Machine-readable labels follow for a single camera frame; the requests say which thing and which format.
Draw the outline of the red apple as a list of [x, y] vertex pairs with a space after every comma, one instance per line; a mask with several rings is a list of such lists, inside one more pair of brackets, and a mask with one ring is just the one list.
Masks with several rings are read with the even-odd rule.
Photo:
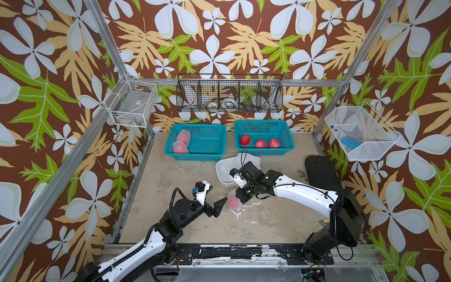
[[266, 142], [263, 139], [259, 139], [255, 142], [255, 148], [264, 149], [266, 147], [267, 147]]
[[242, 146], [248, 146], [251, 142], [251, 138], [249, 137], [249, 135], [242, 135], [240, 138], [240, 144]]

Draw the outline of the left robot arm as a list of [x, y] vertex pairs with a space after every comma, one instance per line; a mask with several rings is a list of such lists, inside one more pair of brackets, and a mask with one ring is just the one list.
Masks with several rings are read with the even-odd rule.
[[172, 262], [177, 256], [177, 241], [183, 229], [201, 215], [218, 217], [227, 202], [223, 198], [210, 206], [198, 201], [179, 199], [154, 224], [146, 237], [122, 254], [102, 264], [93, 262], [77, 273], [77, 282], [132, 282], [148, 270]]

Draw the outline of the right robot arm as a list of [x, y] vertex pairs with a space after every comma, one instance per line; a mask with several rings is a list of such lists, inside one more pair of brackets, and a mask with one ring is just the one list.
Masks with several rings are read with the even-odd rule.
[[324, 256], [340, 244], [355, 248], [361, 237], [366, 216], [355, 196], [348, 190], [316, 188], [298, 182], [275, 170], [263, 173], [251, 162], [230, 170], [230, 177], [238, 185], [236, 196], [242, 203], [260, 194], [293, 200], [307, 206], [330, 220], [320, 231], [305, 241], [301, 254], [310, 263], [324, 260]]

